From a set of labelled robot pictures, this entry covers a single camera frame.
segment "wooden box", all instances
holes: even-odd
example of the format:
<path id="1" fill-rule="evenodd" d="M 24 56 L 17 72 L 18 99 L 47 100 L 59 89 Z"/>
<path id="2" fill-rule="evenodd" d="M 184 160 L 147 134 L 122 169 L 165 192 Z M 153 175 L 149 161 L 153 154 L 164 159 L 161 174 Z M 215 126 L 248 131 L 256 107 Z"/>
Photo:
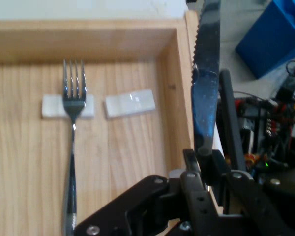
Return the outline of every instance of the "wooden box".
<path id="1" fill-rule="evenodd" d="M 0 236 L 59 236 L 69 120 L 41 117 L 62 91 L 62 60 L 83 59 L 96 117 L 78 120 L 78 223 L 150 174 L 167 176 L 193 147 L 191 53 L 184 19 L 0 22 Z M 106 120 L 107 95 L 151 89 L 156 111 Z"/>

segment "silver fork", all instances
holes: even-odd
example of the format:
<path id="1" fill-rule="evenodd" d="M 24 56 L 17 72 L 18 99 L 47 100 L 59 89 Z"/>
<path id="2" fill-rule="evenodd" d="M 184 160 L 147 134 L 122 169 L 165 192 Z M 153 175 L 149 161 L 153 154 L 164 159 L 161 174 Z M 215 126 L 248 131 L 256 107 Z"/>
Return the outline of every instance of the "silver fork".
<path id="1" fill-rule="evenodd" d="M 81 61 L 81 96 L 79 96 L 79 77 L 78 67 L 75 61 L 75 80 L 76 86 L 73 88 L 72 62 L 70 61 L 70 95 L 68 94 L 68 79 L 67 79 L 67 65 L 65 59 L 63 60 L 63 107 L 71 118 L 71 152 L 69 166 L 67 170 L 64 202 L 63 202 L 63 235 L 72 236 L 73 230 L 76 226 L 77 217 L 77 195 L 76 195 L 76 181 L 75 181 L 75 166 L 74 166 L 74 135 L 75 135 L 75 121 L 80 115 L 81 111 L 86 105 L 87 87 L 85 83 L 84 64 Z"/>

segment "blue object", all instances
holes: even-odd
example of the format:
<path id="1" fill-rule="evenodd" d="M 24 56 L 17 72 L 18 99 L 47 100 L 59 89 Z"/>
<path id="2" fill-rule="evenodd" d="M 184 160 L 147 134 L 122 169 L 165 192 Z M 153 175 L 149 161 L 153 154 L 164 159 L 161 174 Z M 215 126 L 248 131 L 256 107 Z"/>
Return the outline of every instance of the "blue object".
<path id="1" fill-rule="evenodd" d="M 257 78 L 294 58 L 295 0 L 273 0 L 236 51 Z"/>

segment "white rectangular block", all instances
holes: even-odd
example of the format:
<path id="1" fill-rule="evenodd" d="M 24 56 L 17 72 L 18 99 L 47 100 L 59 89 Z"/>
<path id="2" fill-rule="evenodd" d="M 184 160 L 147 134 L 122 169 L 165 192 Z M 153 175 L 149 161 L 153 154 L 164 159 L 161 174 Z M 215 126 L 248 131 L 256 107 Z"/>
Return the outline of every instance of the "white rectangular block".
<path id="1" fill-rule="evenodd" d="M 69 116 L 63 108 L 62 95 L 46 94 L 42 104 L 43 118 L 68 118 Z M 93 95 L 87 94 L 86 106 L 82 110 L 79 118 L 93 118 L 95 116 L 95 99 Z"/>
<path id="2" fill-rule="evenodd" d="M 153 93 L 149 89 L 106 97 L 108 118 L 128 116 L 153 110 L 155 110 L 155 102 Z"/>

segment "knife blade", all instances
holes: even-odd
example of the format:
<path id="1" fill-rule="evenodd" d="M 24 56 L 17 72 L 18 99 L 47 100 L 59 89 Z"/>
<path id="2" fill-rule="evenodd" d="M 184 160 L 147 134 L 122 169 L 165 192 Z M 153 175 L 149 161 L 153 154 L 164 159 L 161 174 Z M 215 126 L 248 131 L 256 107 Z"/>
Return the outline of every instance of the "knife blade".
<path id="1" fill-rule="evenodd" d="M 191 101 L 195 153 L 212 153 L 218 99 L 220 57 L 220 0 L 205 0 L 194 51 Z"/>

